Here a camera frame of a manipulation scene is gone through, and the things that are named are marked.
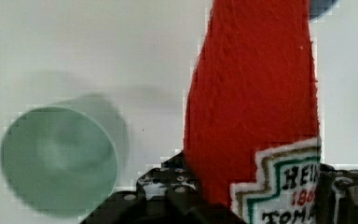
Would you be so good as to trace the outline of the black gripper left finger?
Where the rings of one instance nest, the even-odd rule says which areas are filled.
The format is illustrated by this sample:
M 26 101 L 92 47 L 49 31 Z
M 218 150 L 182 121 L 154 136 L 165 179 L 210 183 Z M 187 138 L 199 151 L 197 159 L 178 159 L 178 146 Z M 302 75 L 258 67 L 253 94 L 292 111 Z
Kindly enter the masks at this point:
M 113 193 L 80 224 L 246 224 L 200 195 L 182 153 L 138 178 L 134 191 Z

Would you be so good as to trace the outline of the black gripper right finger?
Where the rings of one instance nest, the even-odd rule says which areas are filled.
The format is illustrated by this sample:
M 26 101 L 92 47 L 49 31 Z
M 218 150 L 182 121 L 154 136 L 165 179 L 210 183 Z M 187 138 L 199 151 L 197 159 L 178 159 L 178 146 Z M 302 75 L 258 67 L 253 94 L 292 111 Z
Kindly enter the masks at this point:
M 316 224 L 358 224 L 358 169 L 337 170 L 321 164 Z

